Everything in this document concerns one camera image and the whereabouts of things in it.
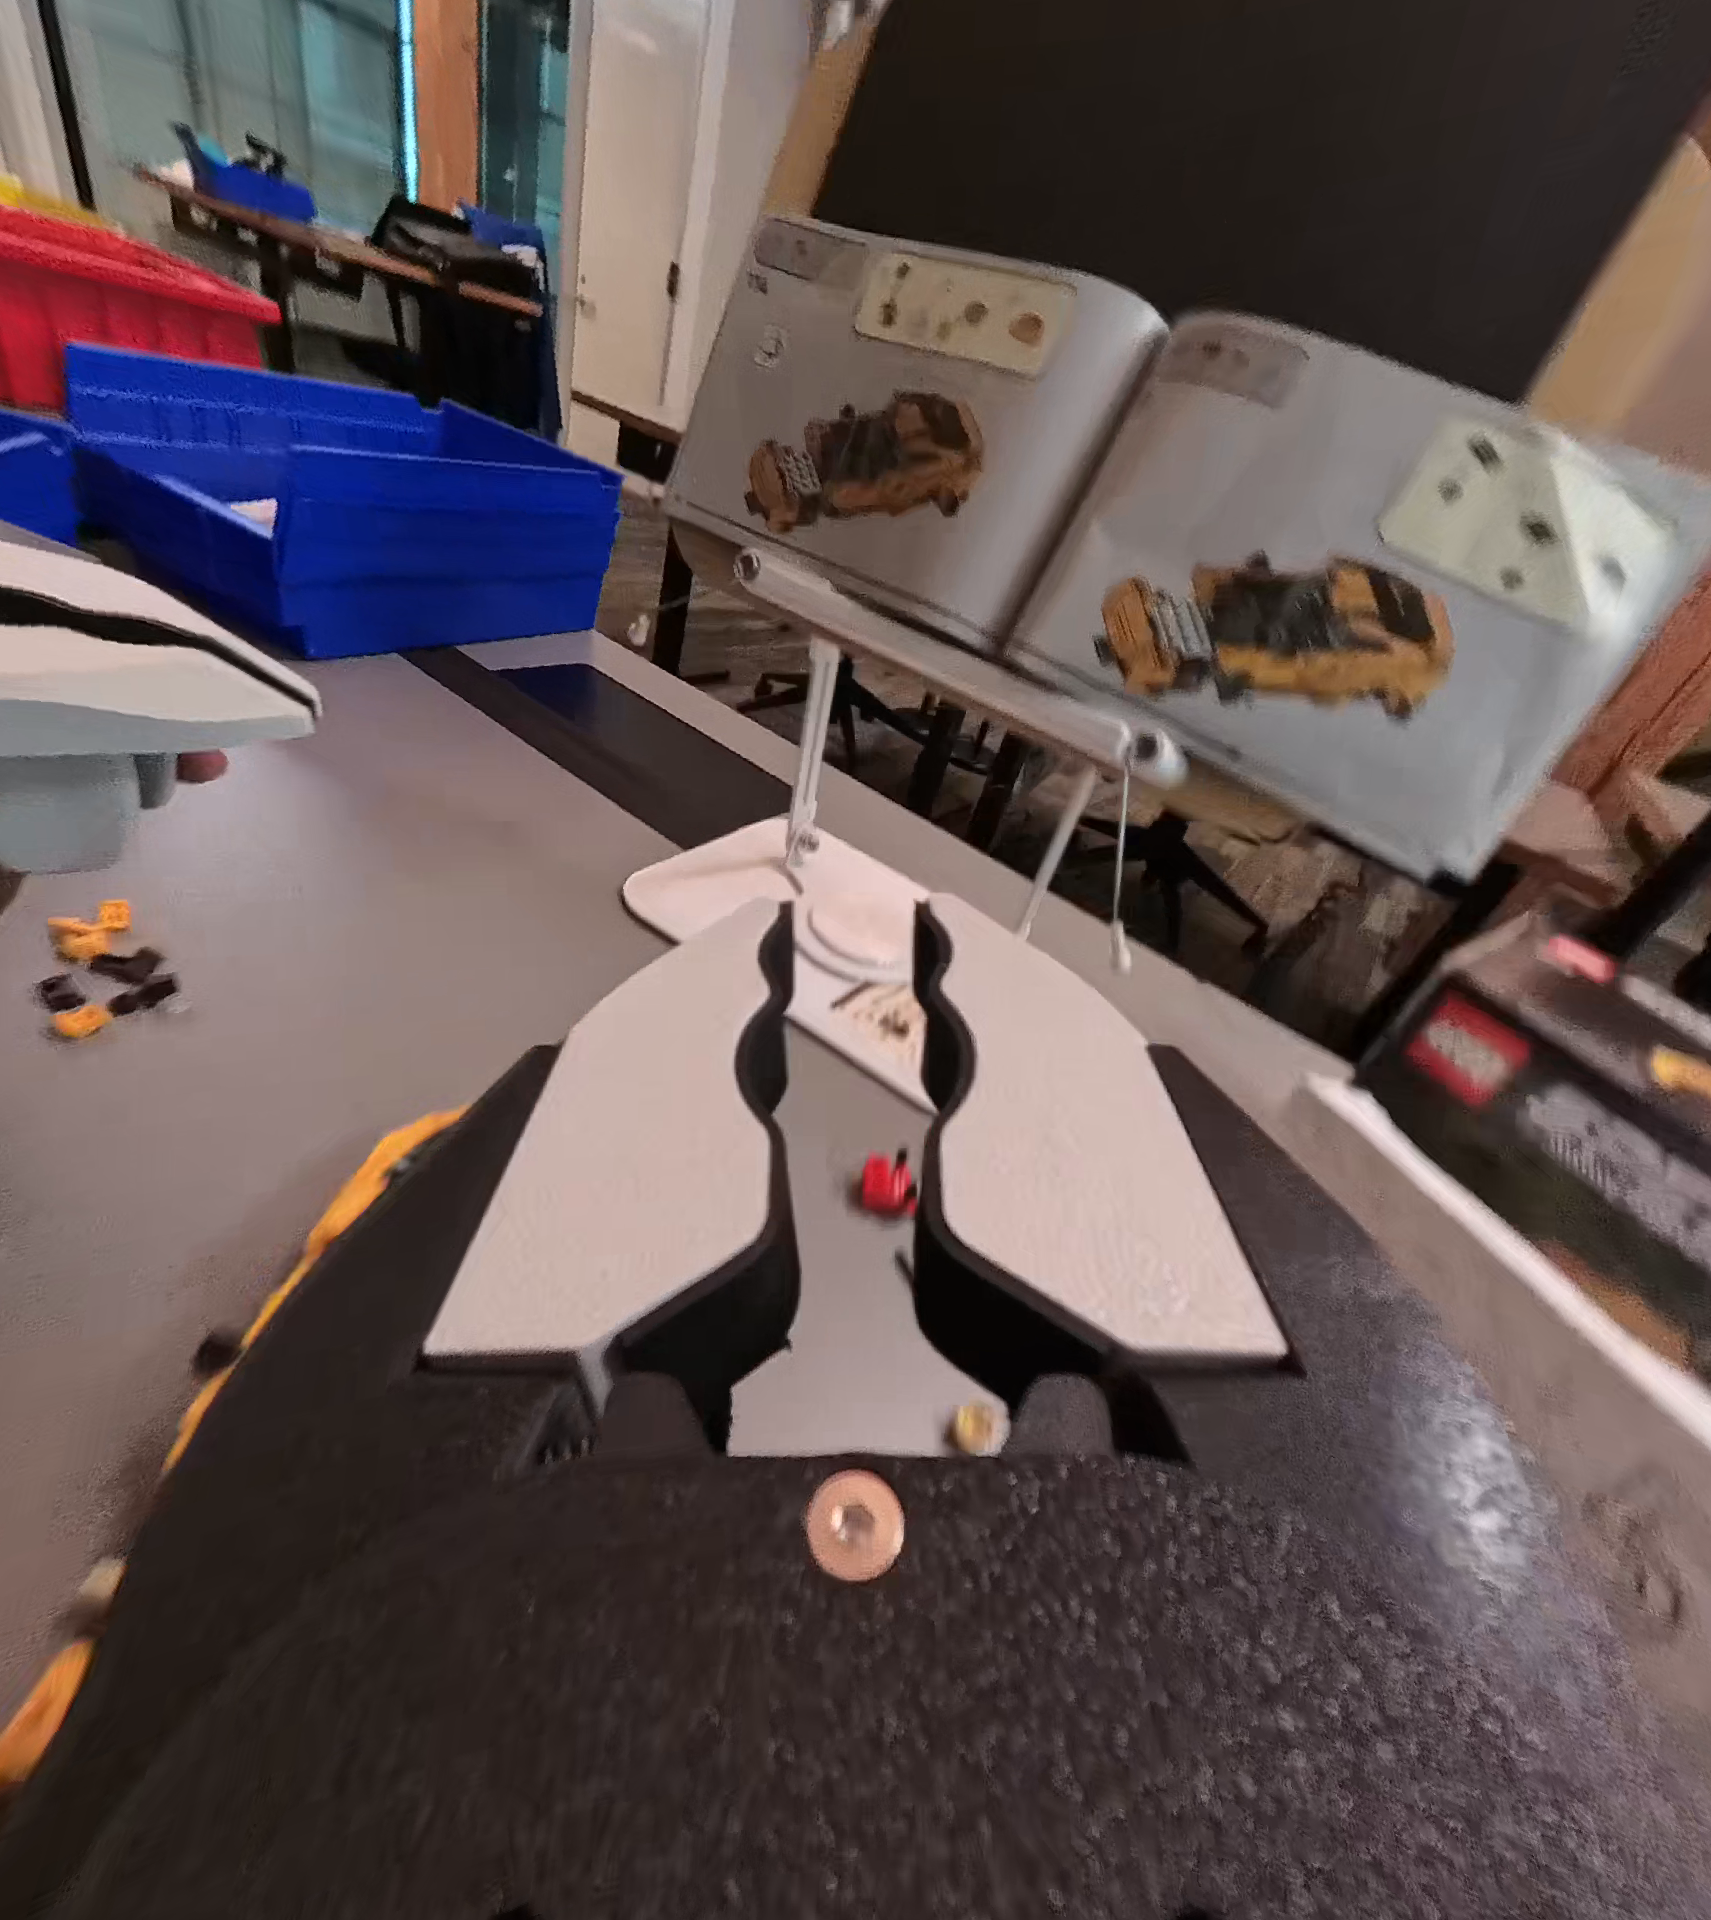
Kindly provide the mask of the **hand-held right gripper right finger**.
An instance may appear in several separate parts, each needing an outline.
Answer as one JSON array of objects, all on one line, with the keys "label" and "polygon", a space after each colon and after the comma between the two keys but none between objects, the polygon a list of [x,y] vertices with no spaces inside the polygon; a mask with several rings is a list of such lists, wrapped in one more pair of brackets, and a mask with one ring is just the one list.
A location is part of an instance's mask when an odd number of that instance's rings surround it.
[{"label": "hand-held right gripper right finger", "polygon": [[1178,1375],[1288,1364],[1288,1332],[1154,1042],[960,899],[912,912],[926,1093],[912,1321],[988,1399],[1092,1380],[1154,1417]]}]

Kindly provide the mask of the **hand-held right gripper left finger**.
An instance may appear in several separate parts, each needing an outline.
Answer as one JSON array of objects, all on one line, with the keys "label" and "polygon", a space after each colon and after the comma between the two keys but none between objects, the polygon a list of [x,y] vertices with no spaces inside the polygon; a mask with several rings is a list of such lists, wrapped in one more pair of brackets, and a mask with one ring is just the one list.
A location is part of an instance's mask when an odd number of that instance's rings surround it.
[{"label": "hand-held right gripper left finger", "polygon": [[614,986],[555,1051],[457,1281],[428,1370],[561,1370],[592,1407],[673,1375],[731,1413],[790,1335],[790,907],[746,902]]}]

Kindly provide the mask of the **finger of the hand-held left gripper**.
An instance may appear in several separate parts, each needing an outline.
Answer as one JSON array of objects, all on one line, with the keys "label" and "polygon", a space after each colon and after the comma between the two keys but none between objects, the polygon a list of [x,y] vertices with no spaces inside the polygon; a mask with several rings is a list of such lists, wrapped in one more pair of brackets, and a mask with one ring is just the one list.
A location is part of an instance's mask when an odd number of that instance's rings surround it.
[{"label": "finger of the hand-held left gripper", "polygon": [[316,693],[183,611],[101,611],[0,592],[0,760],[206,754],[309,738]]},{"label": "finger of the hand-held left gripper", "polygon": [[150,587],[143,576],[98,564],[75,548],[17,545],[0,532],[0,633],[75,633],[98,650],[171,650],[215,661],[228,673],[263,686],[263,701],[316,708],[316,686],[257,644]]}]

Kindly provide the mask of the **lego instruction booklet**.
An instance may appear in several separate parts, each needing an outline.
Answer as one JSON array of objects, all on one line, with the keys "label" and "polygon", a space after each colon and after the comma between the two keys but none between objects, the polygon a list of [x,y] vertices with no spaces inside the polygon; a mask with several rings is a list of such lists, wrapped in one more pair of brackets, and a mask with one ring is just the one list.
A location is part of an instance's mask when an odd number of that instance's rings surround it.
[{"label": "lego instruction booklet", "polygon": [[1711,478],[1265,319],[773,218],[666,517],[1130,728],[1400,877],[1481,877],[1711,564]]}]

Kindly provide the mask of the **red plastic bin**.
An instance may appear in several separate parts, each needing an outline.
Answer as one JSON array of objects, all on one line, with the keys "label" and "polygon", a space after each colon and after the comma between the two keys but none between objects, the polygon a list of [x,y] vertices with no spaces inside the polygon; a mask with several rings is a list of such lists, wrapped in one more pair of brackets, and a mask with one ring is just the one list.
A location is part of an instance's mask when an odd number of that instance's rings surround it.
[{"label": "red plastic bin", "polygon": [[63,412],[63,349],[263,365],[282,308],[113,228],[0,206],[0,407]]}]

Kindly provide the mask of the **blue plastic bin stack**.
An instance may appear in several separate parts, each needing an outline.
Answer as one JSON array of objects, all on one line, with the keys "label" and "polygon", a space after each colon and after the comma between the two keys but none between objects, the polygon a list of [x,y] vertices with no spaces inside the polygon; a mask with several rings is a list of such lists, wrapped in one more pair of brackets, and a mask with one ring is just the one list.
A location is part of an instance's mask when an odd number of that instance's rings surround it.
[{"label": "blue plastic bin stack", "polygon": [[70,345],[87,526],[296,661],[585,633],[624,487],[457,401]]}]

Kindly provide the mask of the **white book stand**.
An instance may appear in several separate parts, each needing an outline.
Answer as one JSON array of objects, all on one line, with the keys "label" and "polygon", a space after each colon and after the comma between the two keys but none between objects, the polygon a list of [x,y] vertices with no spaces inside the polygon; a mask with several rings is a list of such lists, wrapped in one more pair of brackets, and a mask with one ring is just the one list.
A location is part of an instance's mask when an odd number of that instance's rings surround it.
[{"label": "white book stand", "polygon": [[[921,1093],[921,1069],[903,1046],[877,1042],[877,1017],[854,1029],[837,1012],[854,993],[903,993],[912,983],[912,912],[928,907],[951,953],[948,983],[960,986],[955,1017],[980,1051],[992,1110],[1092,1112],[1104,1093],[1122,1099],[1126,1058],[1144,1051],[1140,1034],[1111,1010],[1111,995],[1041,953],[1029,935],[1092,786],[1178,786],[1191,775],[1178,738],[1161,723],[1130,723],[960,644],[903,626],[773,548],[742,548],[734,587],[752,601],[800,619],[815,637],[790,800],[783,819],[762,819],[632,869],[624,884],[629,912],[686,942],[752,902],[790,907],[790,1023],[934,1112],[948,1099]],[[955,899],[926,892],[818,824],[823,735],[844,652],[910,671],[955,708],[988,715],[1007,735],[1048,746],[1073,763],[1073,800],[1015,928],[960,907]]]}]

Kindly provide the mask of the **black office chair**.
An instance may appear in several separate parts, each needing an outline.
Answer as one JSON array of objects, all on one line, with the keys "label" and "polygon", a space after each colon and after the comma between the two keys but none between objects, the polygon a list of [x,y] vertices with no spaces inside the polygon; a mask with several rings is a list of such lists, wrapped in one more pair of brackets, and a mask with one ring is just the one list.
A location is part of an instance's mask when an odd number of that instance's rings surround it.
[{"label": "black office chair", "polygon": [[860,682],[854,661],[841,661],[823,738],[844,775],[885,786],[912,819],[940,819],[951,781],[977,781],[960,838],[980,855],[1007,829],[1015,800],[1048,775],[1048,751],[1007,723],[934,693],[894,708]]},{"label": "black office chair", "polygon": [[1340,912],[1366,912],[1372,866],[1328,836],[1284,824],[1265,829],[1239,800],[1231,824],[1183,808],[1111,808],[1073,836],[1068,869],[1140,869],[1140,892],[1161,907],[1159,951],[1183,953],[1183,902],[1203,899],[1239,922],[1245,995],[1276,995],[1284,983],[1330,937]]}]

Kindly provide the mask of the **wooden desk with black legs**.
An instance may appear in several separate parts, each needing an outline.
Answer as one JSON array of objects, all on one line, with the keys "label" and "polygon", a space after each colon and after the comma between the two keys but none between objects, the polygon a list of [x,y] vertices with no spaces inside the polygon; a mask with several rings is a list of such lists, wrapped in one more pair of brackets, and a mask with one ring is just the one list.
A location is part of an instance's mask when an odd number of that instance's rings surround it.
[{"label": "wooden desk with black legs", "polygon": [[517,330],[536,330],[549,319],[545,302],[527,302],[527,294],[514,294],[514,288],[482,287],[482,281],[433,273],[428,262],[387,254],[343,228],[250,209],[250,206],[194,191],[192,181],[155,169],[155,164],[134,164],[128,175],[171,203],[171,228],[178,239],[209,241],[223,260],[256,268],[257,294],[276,308],[276,323],[257,323],[263,371],[276,371],[276,377],[299,377],[296,308],[291,308],[296,288],[347,302],[347,294],[364,294],[371,287],[382,287],[390,319],[402,308],[411,308],[416,345],[396,345],[382,371],[408,377],[402,389],[411,389],[422,407],[438,407],[450,397],[450,365],[457,365],[450,313],[457,308],[497,313]]}]

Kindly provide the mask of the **small blue bin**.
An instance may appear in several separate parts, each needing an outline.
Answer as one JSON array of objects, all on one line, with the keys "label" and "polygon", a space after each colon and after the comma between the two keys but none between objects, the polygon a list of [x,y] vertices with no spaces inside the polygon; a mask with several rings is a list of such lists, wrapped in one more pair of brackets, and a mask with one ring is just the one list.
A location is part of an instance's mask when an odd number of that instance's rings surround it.
[{"label": "small blue bin", "polygon": [[250,131],[241,160],[228,160],[209,136],[202,136],[183,120],[175,120],[175,136],[183,149],[192,183],[206,203],[241,206],[256,218],[276,218],[276,224],[296,224],[296,228],[316,224],[313,191],[287,175],[287,152],[272,149],[263,136]]}]

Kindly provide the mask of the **white printed paper bag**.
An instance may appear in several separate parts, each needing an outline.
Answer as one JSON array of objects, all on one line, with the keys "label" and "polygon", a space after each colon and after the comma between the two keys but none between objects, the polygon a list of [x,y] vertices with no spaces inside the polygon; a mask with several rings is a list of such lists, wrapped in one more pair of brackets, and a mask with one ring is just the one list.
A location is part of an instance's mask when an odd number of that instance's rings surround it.
[{"label": "white printed paper bag", "polygon": [[1637,1683],[1711,1794],[1711,1386],[1589,1305],[1347,1080],[1305,1074],[1284,1140],[1423,1285],[1544,1460],[1610,1588]]}]

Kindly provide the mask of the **black bag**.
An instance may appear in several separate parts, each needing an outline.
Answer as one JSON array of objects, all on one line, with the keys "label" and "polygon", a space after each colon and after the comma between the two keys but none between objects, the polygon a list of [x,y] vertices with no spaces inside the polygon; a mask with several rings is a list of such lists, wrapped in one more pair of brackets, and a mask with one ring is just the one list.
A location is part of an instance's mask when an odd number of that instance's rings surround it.
[{"label": "black bag", "polygon": [[514,302],[541,302],[541,273],[517,254],[474,239],[465,218],[416,206],[408,198],[387,203],[371,228],[371,250],[428,268],[438,287],[488,287]]}]

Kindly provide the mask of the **blue jacket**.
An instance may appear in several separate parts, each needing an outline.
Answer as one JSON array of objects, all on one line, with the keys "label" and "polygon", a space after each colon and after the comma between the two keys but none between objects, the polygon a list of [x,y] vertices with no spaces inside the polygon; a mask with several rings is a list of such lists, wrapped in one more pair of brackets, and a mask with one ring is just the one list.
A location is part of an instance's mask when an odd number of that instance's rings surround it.
[{"label": "blue jacket", "polygon": [[561,407],[561,371],[555,371],[555,323],[561,323],[561,294],[555,294],[555,268],[549,268],[549,241],[541,224],[509,224],[488,206],[462,203],[462,218],[470,228],[474,241],[497,250],[503,260],[514,260],[503,281],[503,288],[514,302],[541,308],[541,319],[509,319],[509,313],[488,313],[482,345],[488,345],[488,417],[503,417],[545,442],[561,442],[566,427],[566,407]]}]

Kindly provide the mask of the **wooden column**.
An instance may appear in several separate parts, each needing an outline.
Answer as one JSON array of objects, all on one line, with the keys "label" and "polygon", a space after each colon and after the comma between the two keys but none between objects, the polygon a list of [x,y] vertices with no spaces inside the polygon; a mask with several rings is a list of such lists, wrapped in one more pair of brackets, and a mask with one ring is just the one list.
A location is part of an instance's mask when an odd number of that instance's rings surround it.
[{"label": "wooden column", "polygon": [[411,0],[416,203],[462,209],[482,191],[482,0]]}]

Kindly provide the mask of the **black backdrop board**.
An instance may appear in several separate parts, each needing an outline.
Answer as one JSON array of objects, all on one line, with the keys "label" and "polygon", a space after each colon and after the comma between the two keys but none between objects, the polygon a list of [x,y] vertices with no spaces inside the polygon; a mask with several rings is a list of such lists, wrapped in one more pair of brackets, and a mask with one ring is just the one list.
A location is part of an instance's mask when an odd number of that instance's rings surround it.
[{"label": "black backdrop board", "polygon": [[900,0],[815,209],[1522,401],[1711,98],[1711,0]]}]

